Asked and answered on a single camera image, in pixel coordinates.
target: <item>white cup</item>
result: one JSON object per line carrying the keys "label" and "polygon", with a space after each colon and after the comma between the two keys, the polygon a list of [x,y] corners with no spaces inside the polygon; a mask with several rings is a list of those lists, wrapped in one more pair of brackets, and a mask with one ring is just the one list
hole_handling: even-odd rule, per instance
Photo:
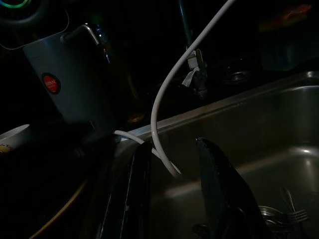
{"label": "white cup", "polygon": [[29,142],[31,138],[29,126],[29,124],[24,124],[0,134],[0,154],[9,153]]}

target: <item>white cord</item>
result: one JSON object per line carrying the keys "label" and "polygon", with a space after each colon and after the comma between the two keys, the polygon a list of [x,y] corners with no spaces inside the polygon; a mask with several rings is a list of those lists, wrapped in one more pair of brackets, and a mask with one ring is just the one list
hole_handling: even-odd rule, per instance
{"label": "white cord", "polygon": [[[131,140],[134,140],[135,142],[137,142],[137,143],[139,143],[139,144],[144,143],[144,141],[143,141],[142,139],[136,137],[135,135],[133,135],[133,134],[131,134],[131,133],[125,132],[125,131],[116,130],[116,131],[113,132],[113,134],[120,135],[120,136],[124,136],[124,137],[126,137],[126,138],[131,139]],[[160,159],[160,155],[159,155],[159,153],[156,151],[156,149],[152,148],[152,153],[153,153],[157,158]],[[173,165],[174,169],[175,169],[179,174],[181,174],[180,170],[179,170],[172,162],[170,162],[170,163]]]}
{"label": "white cord", "polygon": [[189,48],[185,51],[185,53],[181,56],[181,58],[176,62],[174,67],[171,69],[169,74],[167,75],[166,79],[164,80],[162,86],[159,89],[158,95],[155,98],[152,114],[151,114],[151,130],[152,130],[152,138],[155,145],[155,148],[159,154],[159,158],[162,160],[163,164],[167,168],[167,170],[173,175],[174,177],[178,177],[180,174],[175,170],[172,163],[169,161],[168,157],[166,156],[163,147],[160,143],[160,138],[157,129],[157,120],[158,120],[158,111],[160,107],[160,102],[163,98],[163,95],[173,79],[175,73],[178,69],[182,66],[182,64],[186,61],[189,54],[192,53],[193,50],[197,48],[197,46],[201,43],[201,41],[206,37],[206,35],[210,32],[213,26],[217,23],[217,21],[221,18],[222,15],[229,9],[229,7],[235,2],[236,0],[228,0],[221,9],[217,12],[217,14],[212,18],[212,20],[208,23],[208,25],[204,28],[204,30],[200,33],[200,35],[194,40],[194,42],[189,46]]}

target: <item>red circular logo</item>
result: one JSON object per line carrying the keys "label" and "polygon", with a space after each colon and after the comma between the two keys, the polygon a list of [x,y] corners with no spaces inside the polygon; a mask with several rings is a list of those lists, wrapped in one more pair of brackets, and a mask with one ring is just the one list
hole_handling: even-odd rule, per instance
{"label": "red circular logo", "polygon": [[53,94],[59,93],[60,84],[59,81],[51,75],[45,75],[43,77],[43,82],[47,90]]}

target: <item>sink basin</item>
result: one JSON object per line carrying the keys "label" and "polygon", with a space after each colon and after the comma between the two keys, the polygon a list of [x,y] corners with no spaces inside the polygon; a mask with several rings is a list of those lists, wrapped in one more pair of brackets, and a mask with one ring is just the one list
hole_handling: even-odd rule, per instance
{"label": "sink basin", "polygon": [[[206,222],[196,137],[218,144],[251,187],[259,205],[287,211],[280,187],[306,209],[310,238],[319,235],[319,73],[305,72],[158,123],[163,147],[183,172],[173,179],[152,161],[150,238],[194,239],[192,226]],[[131,131],[148,140],[150,126]],[[125,162],[136,148],[118,144]]]}

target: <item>glowing ring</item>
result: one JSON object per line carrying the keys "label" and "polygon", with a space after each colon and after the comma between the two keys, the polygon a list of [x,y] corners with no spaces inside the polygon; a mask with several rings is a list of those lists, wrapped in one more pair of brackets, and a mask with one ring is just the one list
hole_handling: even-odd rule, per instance
{"label": "glowing ring", "polygon": [[8,3],[5,3],[3,1],[0,0],[0,5],[8,7],[8,8],[21,8],[23,6],[25,6],[26,4],[28,4],[31,0],[24,0],[22,3],[18,4],[18,5],[11,5]]}

